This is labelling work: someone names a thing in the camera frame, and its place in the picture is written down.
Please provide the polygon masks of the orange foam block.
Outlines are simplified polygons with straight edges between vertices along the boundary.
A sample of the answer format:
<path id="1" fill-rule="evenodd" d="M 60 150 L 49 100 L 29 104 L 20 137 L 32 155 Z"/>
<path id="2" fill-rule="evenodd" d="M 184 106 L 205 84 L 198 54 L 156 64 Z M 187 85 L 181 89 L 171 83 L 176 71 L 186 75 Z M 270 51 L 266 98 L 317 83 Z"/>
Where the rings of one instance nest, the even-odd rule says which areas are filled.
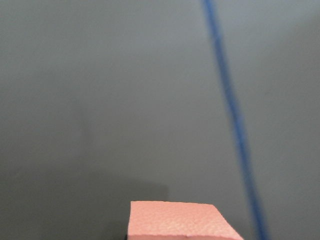
<path id="1" fill-rule="evenodd" d="M 128 240 L 242 240 L 211 204 L 132 201 Z"/>

